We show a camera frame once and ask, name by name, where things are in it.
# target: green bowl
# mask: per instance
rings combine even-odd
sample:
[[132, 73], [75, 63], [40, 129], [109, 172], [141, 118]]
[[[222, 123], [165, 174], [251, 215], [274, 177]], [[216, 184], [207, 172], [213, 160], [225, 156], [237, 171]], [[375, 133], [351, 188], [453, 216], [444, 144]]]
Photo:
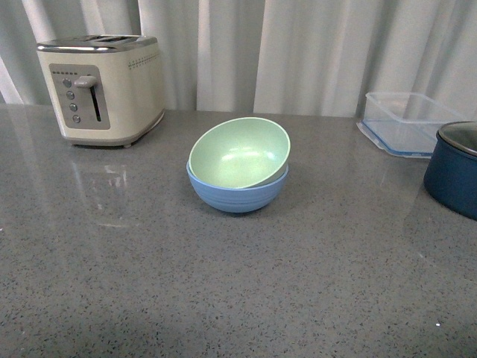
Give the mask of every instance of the green bowl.
[[201, 181], [241, 189], [274, 182], [285, 173], [290, 138], [277, 123], [246, 117], [208, 130], [192, 147], [189, 166]]

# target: pot lid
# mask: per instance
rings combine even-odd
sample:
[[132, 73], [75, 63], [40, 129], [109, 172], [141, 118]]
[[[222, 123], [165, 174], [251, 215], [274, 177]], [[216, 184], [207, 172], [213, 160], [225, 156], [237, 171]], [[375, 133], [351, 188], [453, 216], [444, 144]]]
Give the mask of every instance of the pot lid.
[[477, 122], [449, 123], [438, 134], [451, 146], [477, 157]]

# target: blue pot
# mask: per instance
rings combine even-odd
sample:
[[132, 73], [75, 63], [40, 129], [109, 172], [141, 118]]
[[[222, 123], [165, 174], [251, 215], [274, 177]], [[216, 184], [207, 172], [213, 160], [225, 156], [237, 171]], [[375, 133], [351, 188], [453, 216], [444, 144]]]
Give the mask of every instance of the blue pot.
[[477, 122], [444, 125], [424, 175], [424, 187], [451, 210], [477, 220]]

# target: cream toaster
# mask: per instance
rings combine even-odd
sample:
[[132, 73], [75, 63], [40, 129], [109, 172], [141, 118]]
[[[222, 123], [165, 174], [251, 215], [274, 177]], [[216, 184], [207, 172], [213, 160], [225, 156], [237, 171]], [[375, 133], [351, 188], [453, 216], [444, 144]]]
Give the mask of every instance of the cream toaster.
[[128, 147], [164, 115], [157, 39], [92, 35], [37, 44], [61, 134]]

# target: plastic container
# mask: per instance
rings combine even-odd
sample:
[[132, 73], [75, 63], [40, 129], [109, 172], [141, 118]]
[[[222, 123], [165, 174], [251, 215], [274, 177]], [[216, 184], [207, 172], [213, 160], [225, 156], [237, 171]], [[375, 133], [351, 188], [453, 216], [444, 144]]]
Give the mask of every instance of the plastic container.
[[431, 157], [439, 128], [462, 121], [460, 113], [420, 93], [370, 92], [361, 131], [375, 136], [390, 154]]
[[189, 162], [187, 174], [195, 192], [211, 207], [228, 213], [248, 213], [264, 207], [278, 196], [285, 184], [288, 165], [280, 178], [254, 188], [230, 189], [204, 183], [192, 174]]

